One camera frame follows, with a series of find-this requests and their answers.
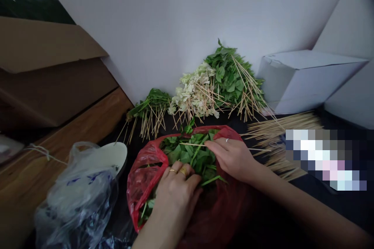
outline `spinach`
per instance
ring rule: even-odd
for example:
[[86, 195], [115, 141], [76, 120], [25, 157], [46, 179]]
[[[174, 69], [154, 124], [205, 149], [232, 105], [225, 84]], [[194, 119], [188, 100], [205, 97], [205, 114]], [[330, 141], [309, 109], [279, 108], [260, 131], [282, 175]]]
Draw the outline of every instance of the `spinach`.
[[[251, 95], [250, 91], [252, 91], [252, 95], [256, 98], [259, 104], [265, 107], [266, 104], [263, 100], [263, 91], [259, 90], [261, 92], [261, 97], [257, 97], [253, 86], [248, 82], [248, 80], [244, 79], [245, 84], [243, 83], [243, 73], [241, 71], [239, 72], [234, 59], [248, 71], [256, 81], [258, 88], [260, 88], [264, 80], [256, 79], [254, 77], [254, 72], [251, 70], [251, 64], [245, 62], [244, 57], [236, 53], [236, 48], [224, 47], [219, 39], [218, 44], [219, 47], [216, 49], [215, 53], [207, 56], [204, 60], [212, 68], [216, 69], [214, 92], [222, 96], [221, 100], [236, 105], [239, 104], [242, 99], [243, 90], [245, 90], [248, 96]], [[216, 100], [217, 107], [223, 105], [224, 103], [222, 101], [218, 99]]]
[[159, 89], [152, 88], [144, 101], [135, 104], [135, 107], [127, 113], [127, 121], [131, 121], [133, 117], [140, 117], [141, 119], [148, 119], [151, 111], [156, 108], [168, 108], [171, 102], [171, 97]]
[[[213, 140], [214, 135], [218, 130], [209, 130], [207, 134], [197, 133], [189, 136], [193, 131], [192, 125], [194, 124], [194, 119], [190, 122], [188, 126], [182, 129], [182, 133], [178, 137], [167, 137], [161, 144], [160, 149], [168, 156], [169, 165], [172, 165], [177, 160], [182, 163], [191, 164], [195, 173], [200, 175], [201, 187], [204, 187], [215, 180], [222, 180], [223, 182], [228, 182], [221, 176], [217, 175], [217, 167], [215, 165], [215, 155], [207, 147], [202, 146], [191, 146], [183, 145], [187, 144], [199, 144], [202, 145], [206, 140]], [[153, 191], [146, 203], [140, 209], [138, 226], [145, 223], [152, 213], [152, 209], [155, 201], [155, 192]]]

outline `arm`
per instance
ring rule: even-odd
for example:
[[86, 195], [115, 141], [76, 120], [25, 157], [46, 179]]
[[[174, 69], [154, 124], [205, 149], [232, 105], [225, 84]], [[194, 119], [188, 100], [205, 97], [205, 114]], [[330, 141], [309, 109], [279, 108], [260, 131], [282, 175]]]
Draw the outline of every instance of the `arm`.
[[225, 172], [252, 185], [294, 214], [320, 245], [361, 248], [372, 244], [371, 236], [356, 224], [258, 163], [243, 142], [220, 138], [205, 145], [215, 153]]

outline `brown cardboard box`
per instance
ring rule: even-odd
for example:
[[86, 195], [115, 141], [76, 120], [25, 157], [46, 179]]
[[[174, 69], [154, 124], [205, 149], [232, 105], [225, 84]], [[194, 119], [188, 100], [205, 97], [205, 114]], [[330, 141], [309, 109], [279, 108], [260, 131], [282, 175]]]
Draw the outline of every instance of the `brown cardboard box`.
[[1, 131], [59, 126], [118, 86], [80, 26], [0, 17], [0, 30]]

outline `white wall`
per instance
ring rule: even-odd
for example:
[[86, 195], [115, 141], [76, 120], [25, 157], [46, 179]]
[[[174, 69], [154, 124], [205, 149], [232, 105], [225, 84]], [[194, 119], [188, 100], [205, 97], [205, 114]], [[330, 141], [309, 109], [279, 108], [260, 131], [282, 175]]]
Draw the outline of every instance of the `white wall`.
[[[339, 0], [313, 50], [374, 58], [374, 0]], [[374, 59], [325, 102], [325, 109], [374, 129]]]
[[217, 47], [262, 56], [312, 48], [338, 0], [60, 0], [110, 54], [106, 65], [132, 102], [152, 87], [174, 94]]
[[374, 58], [374, 0], [339, 0], [313, 50]]

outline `white flower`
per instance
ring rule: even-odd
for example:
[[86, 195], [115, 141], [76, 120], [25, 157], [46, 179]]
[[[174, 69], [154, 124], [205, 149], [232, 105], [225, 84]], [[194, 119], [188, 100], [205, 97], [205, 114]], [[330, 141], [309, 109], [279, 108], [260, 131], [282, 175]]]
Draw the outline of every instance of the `white flower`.
[[214, 75], [215, 69], [211, 68], [206, 62], [199, 65], [194, 73], [183, 74], [180, 78], [183, 88], [177, 87], [175, 89], [176, 96], [171, 100], [169, 114], [174, 114], [176, 107], [179, 107], [179, 111], [185, 112], [189, 108], [193, 114], [199, 117], [214, 115], [218, 118], [219, 113], [211, 108], [209, 98], [207, 98], [205, 92], [201, 91], [201, 87], [209, 88], [211, 77]]
[[216, 110], [214, 110], [213, 115], [214, 115], [217, 119], [219, 118], [219, 112], [217, 112]]
[[169, 107], [169, 109], [168, 109], [168, 113], [169, 113], [169, 115], [174, 115], [175, 111], [176, 111], [176, 108], [175, 108], [174, 106], [171, 106], [171, 107]]

